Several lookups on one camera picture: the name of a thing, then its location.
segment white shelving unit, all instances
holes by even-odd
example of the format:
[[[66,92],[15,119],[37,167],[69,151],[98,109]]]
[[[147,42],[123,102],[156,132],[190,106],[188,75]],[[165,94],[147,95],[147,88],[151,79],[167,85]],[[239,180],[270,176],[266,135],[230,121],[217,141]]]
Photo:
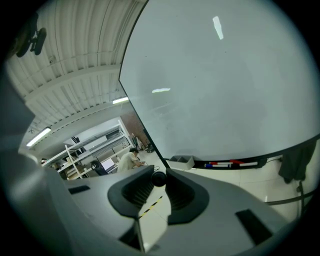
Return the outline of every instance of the white shelving unit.
[[[97,147],[93,147],[89,150],[87,150],[86,152],[82,153],[78,158],[76,159],[73,159],[72,156],[71,156],[71,153],[76,151],[76,150],[79,150],[80,148],[84,147],[85,145],[88,145],[89,143],[91,142],[94,142],[95,140],[97,139],[100,139],[104,136],[106,136],[107,134],[110,134],[112,133],[113,131],[117,131],[119,130],[120,132],[120,136],[114,138],[114,139],[111,139],[110,141],[107,140],[105,143],[101,143],[99,145],[97,145]],[[89,169],[80,169],[77,167],[76,163],[80,163],[81,160],[84,160],[85,158],[88,158],[90,157],[92,154],[98,152],[99,150],[102,150],[103,148],[109,146],[110,144],[112,143],[115,143],[116,141],[122,139],[122,138],[126,138],[127,142],[128,142],[128,146],[121,149],[120,151],[118,152],[115,152],[113,155],[107,157],[105,160],[108,160],[110,158],[113,158],[115,156],[117,156],[118,154],[121,154],[122,152],[124,152],[125,150],[127,150],[130,146],[133,146],[132,143],[131,143],[131,140],[129,139],[129,135],[126,134],[125,132],[125,129],[123,127],[123,125],[121,124],[121,122],[118,120],[118,124],[117,125],[114,125],[112,127],[110,127],[107,131],[105,131],[104,133],[100,133],[98,135],[93,135],[87,139],[85,139],[84,141],[81,141],[75,145],[72,145],[70,147],[68,147],[67,145],[65,145],[65,150],[60,152],[59,154],[55,155],[54,157],[52,157],[51,159],[49,159],[47,162],[45,162],[42,166],[47,166],[49,165],[50,163],[54,163],[55,161],[58,161],[62,158],[65,158],[65,157],[69,157],[70,159],[70,162],[66,165],[64,165],[61,169],[59,169],[57,172],[60,173],[60,172],[63,172],[64,170],[66,170],[68,167],[70,166],[73,166],[71,169],[68,169],[68,174],[69,175],[74,175],[75,173],[77,173],[76,176],[73,176],[73,177],[67,177],[67,180],[75,180],[75,179],[82,179],[83,178],[83,175],[87,174],[88,172],[90,172],[92,169],[89,168]]]

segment shelf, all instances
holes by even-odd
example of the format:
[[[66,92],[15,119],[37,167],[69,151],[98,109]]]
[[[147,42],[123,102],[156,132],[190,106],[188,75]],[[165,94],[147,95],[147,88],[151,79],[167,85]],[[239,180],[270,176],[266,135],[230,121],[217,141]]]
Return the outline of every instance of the shelf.
[[[115,157],[116,155],[118,155],[118,154],[120,154],[120,153],[122,153],[123,151],[125,151],[127,148],[129,148],[130,147],[130,145],[129,146],[126,146],[125,148],[123,148],[123,149],[121,149],[120,151],[118,151],[118,152],[116,152],[115,154],[113,154],[113,155],[111,155],[110,157],[108,157],[107,159],[105,159],[104,161],[106,161],[106,160],[108,160],[108,159],[110,159],[110,158],[113,158],[113,157]],[[115,168],[117,168],[118,167],[118,165],[117,166],[115,166],[113,169],[111,169],[110,171],[108,171],[107,173],[110,173],[110,172],[112,172]],[[86,170],[86,171],[84,171],[84,172],[81,172],[80,173],[80,175],[77,175],[77,176],[75,176],[74,178],[72,178],[72,179],[68,179],[68,180],[75,180],[75,179],[77,179],[77,178],[79,178],[80,176],[82,176],[82,175],[84,175],[84,174],[86,174],[86,173],[88,173],[88,172],[90,172],[92,170],[92,168],[89,168],[88,170]]]
[[[93,142],[93,141],[95,141],[95,140],[97,140],[97,139],[99,139],[99,138],[101,138],[103,136],[106,136],[109,133],[110,130],[112,130],[114,128],[117,128],[119,126],[120,126],[120,124],[116,124],[116,125],[110,127],[106,132],[101,133],[101,135],[93,135],[93,136],[91,136],[89,138],[86,138],[85,140],[83,140],[83,141],[81,141],[81,142],[79,142],[77,144],[74,144],[71,147],[68,147],[68,150],[78,150],[78,149],[82,148],[83,146],[85,146],[86,144],[89,144],[90,142]]]
[[[78,179],[78,178],[80,178],[80,176],[82,176],[82,175],[84,175],[84,174],[86,174],[86,173],[88,173],[90,171],[92,171],[92,168],[89,168],[88,170],[85,170],[84,172],[81,172],[80,175],[77,175],[74,178],[68,178],[68,180],[72,181],[72,180]]]
[[[65,174],[67,177],[70,177],[71,175],[74,175],[77,172],[77,170],[75,168],[72,168],[68,171],[70,171],[70,172]]]
[[[59,169],[57,172],[60,173],[62,171],[64,171],[66,168],[68,168],[69,166],[72,166],[72,162],[68,163],[67,165],[65,165],[62,169]]]
[[[95,148],[95,149],[92,150],[92,151],[87,150],[86,153],[82,153],[79,158],[77,158],[76,160],[73,161],[73,163],[76,163],[76,162],[78,162],[78,161],[80,161],[80,160],[82,160],[82,159],[85,159],[85,158],[91,156],[94,152],[96,152],[96,151],[98,151],[98,150],[100,150],[100,149],[102,149],[102,148],[110,145],[110,144],[113,143],[113,142],[116,142],[117,140],[122,139],[123,137],[125,137],[124,134],[121,135],[120,137],[116,138],[116,139],[111,140],[110,142],[108,142],[108,143],[106,143],[106,144],[103,144],[103,145],[100,146],[100,147]]]
[[[98,135],[93,135],[93,136],[91,136],[91,137],[89,137],[89,138],[87,138],[87,139],[85,139],[85,140],[83,140],[83,141],[81,141],[81,142],[79,142],[79,143],[77,143],[77,144],[74,144],[74,145],[68,147],[68,150],[76,151],[76,150],[82,148],[83,146],[85,146],[86,144],[88,144],[88,143],[90,143],[90,142],[93,142],[93,141],[95,141],[95,140],[97,140],[97,139],[99,139],[99,138],[101,138],[101,137],[103,137],[103,136],[106,136],[108,133],[113,132],[113,130],[116,131],[117,129],[115,129],[115,128],[119,128],[119,127],[120,127],[121,130],[122,130],[121,124],[120,124],[120,123],[119,123],[119,124],[116,124],[116,125],[114,125],[114,126],[111,126],[106,132],[101,133],[100,135],[99,135],[99,134],[98,134]],[[68,156],[67,149],[65,149],[64,151],[62,151],[62,152],[60,152],[59,154],[55,155],[54,157],[50,158],[48,161],[46,161],[46,162],[45,162],[44,164],[42,164],[41,166],[44,167],[44,166],[48,165],[49,163],[53,162],[53,160],[55,160],[55,159],[62,159],[63,156],[64,156],[64,154],[66,154],[66,156]]]

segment floor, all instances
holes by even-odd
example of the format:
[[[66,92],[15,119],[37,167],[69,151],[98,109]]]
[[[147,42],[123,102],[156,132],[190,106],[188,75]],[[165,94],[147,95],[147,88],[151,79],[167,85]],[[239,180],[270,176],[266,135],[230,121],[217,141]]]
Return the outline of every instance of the floor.
[[[142,151],[138,157],[141,161],[146,161],[148,165],[159,167],[159,171],[165,172],[166,168],[159,159],[156,152],[147,153]],[[278,175],[281,163],[279,158],[269,158],[268,162],[260,169],[243,170],[209,170],[191,169],[186,170],[193,174],[201,175],[210,179],[228,182],[243,188],[263,202],[285,200],[299,196],[297,193],[298,182],[293,180],[290,184],[285,184],[282,177]],[[306,169],[306,179],[302,182],[304,193],[314,190],[320,178],[320,141],[318,140],[314,154]],[[292,202],[281,205],[271,206],[288,222],[299,217],[300,202]],[[171,206],[165,187],[154,187],[146,204],[140,210],[140,228],[146,252],[166,231],[168,216],[171,214]]]

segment whiteboard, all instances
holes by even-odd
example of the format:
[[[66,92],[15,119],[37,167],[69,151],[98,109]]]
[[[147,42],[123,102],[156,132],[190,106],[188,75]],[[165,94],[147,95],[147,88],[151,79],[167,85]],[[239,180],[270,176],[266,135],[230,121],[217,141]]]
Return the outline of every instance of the whiteboard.
[[[315,61],[272,2],[150,0],[119,80],[164,158],[251,158],[320,134]]]

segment person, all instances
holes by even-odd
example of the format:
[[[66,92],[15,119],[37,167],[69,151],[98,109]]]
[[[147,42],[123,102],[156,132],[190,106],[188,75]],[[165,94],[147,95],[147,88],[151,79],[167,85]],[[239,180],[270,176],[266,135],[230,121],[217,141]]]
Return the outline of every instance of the person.
[[[125,153],[118,164],[118,173],[131,170],[133,167],[142,166],[145,162],[140,162],[137,158],[138,150],[136,148],[131,148],[128,153]]]

